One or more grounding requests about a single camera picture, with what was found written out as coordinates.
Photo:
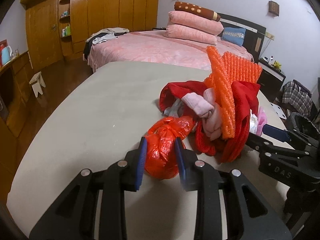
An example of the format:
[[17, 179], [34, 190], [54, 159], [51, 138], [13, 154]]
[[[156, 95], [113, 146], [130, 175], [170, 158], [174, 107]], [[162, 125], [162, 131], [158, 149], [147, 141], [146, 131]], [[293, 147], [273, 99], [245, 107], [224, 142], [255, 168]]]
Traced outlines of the black nightstand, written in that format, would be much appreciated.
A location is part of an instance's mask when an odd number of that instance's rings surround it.
[[260, 90], [269, 102], [274, 102], [284, 84], [286, 76], [262, 58], [259, 59], [258, 64], [263, 69], [258, 79]]

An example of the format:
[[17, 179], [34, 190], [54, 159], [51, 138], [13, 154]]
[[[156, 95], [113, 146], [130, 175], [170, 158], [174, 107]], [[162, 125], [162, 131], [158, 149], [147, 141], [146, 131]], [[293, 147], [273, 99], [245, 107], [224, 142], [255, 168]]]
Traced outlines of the white lotion bottle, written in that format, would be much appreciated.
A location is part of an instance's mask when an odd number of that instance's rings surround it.
[[270, 59], [269, 59], [269, 61], [268, 61], [268, 64], [271, 65], [271, 66], [274, 64], [274, 58], [273, 58], [273, 56], [270, 57]]

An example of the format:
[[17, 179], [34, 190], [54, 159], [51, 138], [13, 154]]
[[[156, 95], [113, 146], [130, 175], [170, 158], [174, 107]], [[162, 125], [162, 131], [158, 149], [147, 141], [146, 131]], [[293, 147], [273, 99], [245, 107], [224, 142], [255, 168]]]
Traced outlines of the yellow plush toy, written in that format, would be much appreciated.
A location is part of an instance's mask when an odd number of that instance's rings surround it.
[[272, 66], [273, 66], [274, 68], [276, 68], [277, 70], [281, 71], [281, 64], [280, 64], [278, 61], [274, 61], [274, 62], [272, 63]]

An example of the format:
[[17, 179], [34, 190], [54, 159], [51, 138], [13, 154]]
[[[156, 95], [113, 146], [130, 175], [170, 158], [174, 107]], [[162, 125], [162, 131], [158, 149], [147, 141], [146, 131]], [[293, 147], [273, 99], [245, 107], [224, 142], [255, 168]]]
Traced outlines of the blue electric kettle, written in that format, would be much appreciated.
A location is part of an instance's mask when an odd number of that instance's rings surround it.
[[12, 48], [11, 46], [1, 45], [1, 62], [2, 65], [7, 64], [11, 60]]

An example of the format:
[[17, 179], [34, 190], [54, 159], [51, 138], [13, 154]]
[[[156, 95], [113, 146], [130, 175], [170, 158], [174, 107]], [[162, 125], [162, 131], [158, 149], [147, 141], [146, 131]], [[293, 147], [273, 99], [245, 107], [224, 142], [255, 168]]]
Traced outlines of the right wall lamp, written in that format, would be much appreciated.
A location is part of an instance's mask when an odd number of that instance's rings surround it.
[[274, 16], [279, 16], [279, 4], [275, 1], [268, 2], [268, 12]]

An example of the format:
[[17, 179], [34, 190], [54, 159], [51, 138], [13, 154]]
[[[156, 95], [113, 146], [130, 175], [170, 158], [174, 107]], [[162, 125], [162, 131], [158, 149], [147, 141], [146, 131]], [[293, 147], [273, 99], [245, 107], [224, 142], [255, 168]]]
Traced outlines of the wall socket plate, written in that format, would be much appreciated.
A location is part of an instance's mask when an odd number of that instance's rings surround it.
[[272, 40], [272, 41], [274, 41], [274, 38], [275, 38], [275, 36], [274, 36], [273, 34], [269, 33], [269, 32], [266, 32], [266, 33], [265, 33], [265, 37], [266, 37], [266, 38], [269, 38], [269, 39]]

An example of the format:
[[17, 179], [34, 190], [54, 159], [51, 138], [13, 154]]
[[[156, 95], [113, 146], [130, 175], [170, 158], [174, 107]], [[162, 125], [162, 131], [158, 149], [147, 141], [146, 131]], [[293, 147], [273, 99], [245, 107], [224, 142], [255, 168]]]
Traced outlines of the orange foam net sleeve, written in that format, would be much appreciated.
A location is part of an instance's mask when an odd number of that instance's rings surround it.
[[222, 59], [230, 83], [234, 81], [257, 83], [262, 72], [262, 67], [259, 64], [228, 51], [223, 54]]
[[222, 56], [214, 46], [206, 48], [212, 73], [204, 80], [215, 92], [215, 102], [221, 107], [222, 138], [231, 139], [235, 136], [235, 104], [231, 83]]

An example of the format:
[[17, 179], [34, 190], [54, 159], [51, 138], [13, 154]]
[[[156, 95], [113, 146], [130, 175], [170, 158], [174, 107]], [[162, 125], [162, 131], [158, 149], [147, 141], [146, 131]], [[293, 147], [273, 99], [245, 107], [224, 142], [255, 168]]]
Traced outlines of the wooden wardrobe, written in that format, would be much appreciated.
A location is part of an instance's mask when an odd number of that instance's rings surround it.
[[152, 30], [158, 0], [20, 0], [33, 69], [76, 57], [104, 28]]

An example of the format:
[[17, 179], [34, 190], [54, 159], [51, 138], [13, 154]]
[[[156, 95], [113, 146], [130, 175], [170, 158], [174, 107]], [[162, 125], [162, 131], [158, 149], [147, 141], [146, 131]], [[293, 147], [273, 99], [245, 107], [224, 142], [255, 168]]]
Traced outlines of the white plastic bag ball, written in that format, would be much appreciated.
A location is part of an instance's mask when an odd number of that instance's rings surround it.
[[249, 119], [249, 132], [256, 134], [258, 129], [258, 117], [251, 112]]

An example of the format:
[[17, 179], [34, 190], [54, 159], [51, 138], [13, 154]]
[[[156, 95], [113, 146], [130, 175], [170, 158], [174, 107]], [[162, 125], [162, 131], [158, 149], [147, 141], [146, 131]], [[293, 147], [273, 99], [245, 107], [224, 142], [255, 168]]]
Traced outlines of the blue plastic bag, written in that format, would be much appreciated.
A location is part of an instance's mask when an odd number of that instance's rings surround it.
[[176, 99], [171, 107], [168, 107], [164, 110], [164, 115], [179, 118], [183, 115], [183, 112], [184, 102], [181, 99]]

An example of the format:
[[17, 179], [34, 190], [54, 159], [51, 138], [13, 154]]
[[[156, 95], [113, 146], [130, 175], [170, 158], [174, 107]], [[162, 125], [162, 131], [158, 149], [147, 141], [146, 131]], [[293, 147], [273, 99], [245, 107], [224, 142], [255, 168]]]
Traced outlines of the red plastic bag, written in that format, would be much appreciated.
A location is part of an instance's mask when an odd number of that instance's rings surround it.
[[187, 137], [193, 126], [194, 122], [190, 116], [167, 116], [147, 131], [145, 171], [151, 177], [164, 180], [174, 178], [178, 174], [175, 140]]

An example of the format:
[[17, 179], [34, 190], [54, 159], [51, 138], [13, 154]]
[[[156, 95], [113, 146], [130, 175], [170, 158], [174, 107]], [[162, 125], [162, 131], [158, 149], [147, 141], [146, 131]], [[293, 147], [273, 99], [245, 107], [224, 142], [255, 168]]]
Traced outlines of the white bathroom scale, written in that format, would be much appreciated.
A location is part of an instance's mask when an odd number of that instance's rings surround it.
[[274, 104], [274, 103], [270, 103], [270, 105], [272, 106], [272, 108], [274, 109], [274, 111], [276, 112], [277, 116], [279, 118], [281, 118], [282, 120], [286, 120], [287, 117], [285, 115], [285, 113], [283, 112], [283, 110], [281, 109], [280, 106]]

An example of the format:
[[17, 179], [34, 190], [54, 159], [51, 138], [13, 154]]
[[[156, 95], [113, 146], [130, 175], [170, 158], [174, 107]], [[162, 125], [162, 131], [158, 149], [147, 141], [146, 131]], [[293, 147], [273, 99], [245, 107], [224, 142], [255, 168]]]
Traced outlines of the red knit glove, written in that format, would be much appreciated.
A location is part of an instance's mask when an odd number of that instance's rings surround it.
[[259, 107], [259, 84], [234, 81], [231, 88], [235, 101], [235, 137], [211, 141], [204, 132], [204, 121], [199, 122], [195, 132], [196, 149], [208, 156], [218, 153], [221, 163], [230, 163], [238, 158], [249, 136], [251, 113], [257, 114]]
[[197, 95], [203, 96], [207, 88], [204, 82], [200, 81], [170, 82], [160, 92], [159, 109], [161, 112], [164, 112], [174, 104], [176, 99], [182, 99], [189, 93], [194, 92]]

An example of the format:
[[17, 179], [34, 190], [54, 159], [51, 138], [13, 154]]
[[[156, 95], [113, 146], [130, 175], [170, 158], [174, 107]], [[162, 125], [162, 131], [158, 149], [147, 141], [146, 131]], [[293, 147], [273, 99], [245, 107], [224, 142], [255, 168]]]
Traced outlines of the pink knotted sock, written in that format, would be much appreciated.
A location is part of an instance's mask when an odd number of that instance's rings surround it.
[[182, 98], [186, 106], [202, 119], [204, 133], [210, 141], [217, 139], [222, 133], [221, 107], [216, 103], [215, 99], [213, 88], [206, 89], [203, 96], [192, 92], [185, 94]]

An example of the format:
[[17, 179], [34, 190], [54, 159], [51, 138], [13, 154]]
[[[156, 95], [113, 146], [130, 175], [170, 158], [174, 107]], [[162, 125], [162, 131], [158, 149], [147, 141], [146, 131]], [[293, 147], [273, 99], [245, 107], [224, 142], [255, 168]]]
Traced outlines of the blue cushion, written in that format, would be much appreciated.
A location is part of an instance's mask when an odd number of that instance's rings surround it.
[[245, 28], [232, 28], [225, 27], [222, 33], [221, 40], [231, 42], [237, 46], [242, 47], [245, 39], [246, 29]]

